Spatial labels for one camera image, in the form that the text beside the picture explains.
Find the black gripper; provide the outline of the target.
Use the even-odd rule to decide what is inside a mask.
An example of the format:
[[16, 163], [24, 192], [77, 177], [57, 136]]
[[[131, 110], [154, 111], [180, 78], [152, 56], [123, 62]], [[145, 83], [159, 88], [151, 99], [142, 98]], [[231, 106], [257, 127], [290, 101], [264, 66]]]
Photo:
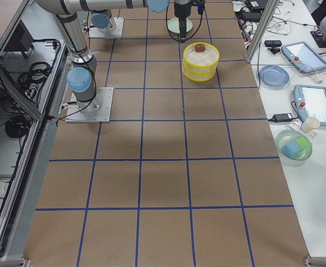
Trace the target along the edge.
[[174, 15], [179, 19], [179, 42], [186, 41], [186, 19], [191, 15], [191, 3], [174, 3]]

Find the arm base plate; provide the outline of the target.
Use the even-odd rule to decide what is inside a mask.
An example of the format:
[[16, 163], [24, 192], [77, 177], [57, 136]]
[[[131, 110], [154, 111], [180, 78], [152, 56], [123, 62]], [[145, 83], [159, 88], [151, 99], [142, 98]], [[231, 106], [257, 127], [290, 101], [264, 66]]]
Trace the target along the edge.
[[90, 27], [90, 39], [116, 39], [121, 38], [125, 19], [111, 17], [94, 19]]
[[74, 93], [71, 95], [71, 101], [75, 104], [69, 105], [68, 116], [65, 118], [67, 123], [96, 123], [110, 121], [113, 87], [98, 87], [96, 97], [90, 103], [77, 102]]

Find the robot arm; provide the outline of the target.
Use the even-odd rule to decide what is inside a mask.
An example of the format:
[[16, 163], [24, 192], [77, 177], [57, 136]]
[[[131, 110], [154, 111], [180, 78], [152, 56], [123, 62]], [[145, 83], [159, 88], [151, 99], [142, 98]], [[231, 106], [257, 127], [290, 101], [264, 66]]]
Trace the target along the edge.
[[104, 121], [112, 107], [113, 88], [98, 87], [95, 72], [97, 59], [85, 41], [84, 33], [77, 18], [78, 11], [92, 14], [93, 25], [100, 29], [116, 28], [111, 8], [135, 8], [131, 1], [37, 1], [45, 11], [52, 13], [58, 30], [70, 53], [71, 64], [66, 77], [67, 85], [76, 99], [73, 115], [89, 117], [93, 121]]
[[[92, 12], [91, 22], [96, 28], [107, 29], [112, 26], [110, 10], [115, 8], [142, 8], [148, 7], [151, 11], [160, 13], [167, 11], [170, 1], [86, 1]], [[187, 38], [187, 18], [191, 14], [194, 1], [174, 1], [174, 15], [179, 21], [177, 42], [185, 43]]]

